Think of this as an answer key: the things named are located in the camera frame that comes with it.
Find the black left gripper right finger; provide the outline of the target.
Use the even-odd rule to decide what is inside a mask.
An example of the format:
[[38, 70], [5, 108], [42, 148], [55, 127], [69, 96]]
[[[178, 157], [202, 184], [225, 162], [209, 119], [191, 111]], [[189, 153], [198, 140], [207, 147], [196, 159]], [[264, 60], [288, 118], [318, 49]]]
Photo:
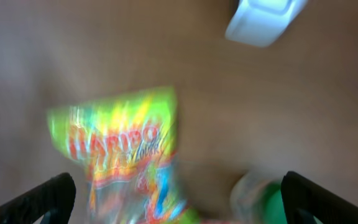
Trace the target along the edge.
[[288, 224], [358, 223], [358, 207], [322, 188], [302, 175], [289, 171], [281, 183]]

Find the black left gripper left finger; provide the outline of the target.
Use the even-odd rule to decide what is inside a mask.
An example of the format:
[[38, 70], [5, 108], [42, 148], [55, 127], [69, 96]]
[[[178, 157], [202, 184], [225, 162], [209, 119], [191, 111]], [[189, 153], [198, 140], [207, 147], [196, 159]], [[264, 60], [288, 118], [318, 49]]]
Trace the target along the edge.
[[0, 223], [67, 224], [76, 197], [72, 176], [61, 173], [0, 206]]

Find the green lid jar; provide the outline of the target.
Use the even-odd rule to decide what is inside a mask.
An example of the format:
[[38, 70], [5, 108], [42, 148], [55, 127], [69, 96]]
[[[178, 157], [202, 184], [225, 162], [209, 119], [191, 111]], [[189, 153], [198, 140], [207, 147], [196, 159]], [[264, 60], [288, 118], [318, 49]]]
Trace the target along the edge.
[[244, 223], [288, 224], [281, 191], [286, 178], [258, 171], [244, 174], [230, 194], [234, 218]]

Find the Haribo gummy candy bag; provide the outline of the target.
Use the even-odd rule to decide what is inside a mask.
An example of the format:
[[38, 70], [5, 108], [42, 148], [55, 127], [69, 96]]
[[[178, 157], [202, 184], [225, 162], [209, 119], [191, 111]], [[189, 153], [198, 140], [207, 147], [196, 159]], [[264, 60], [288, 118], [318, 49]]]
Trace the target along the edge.
[[175, 172], [172, 87], [55, 108], [47, 121], [55, 147], [84, 169], [87, 223], [200, 222]]

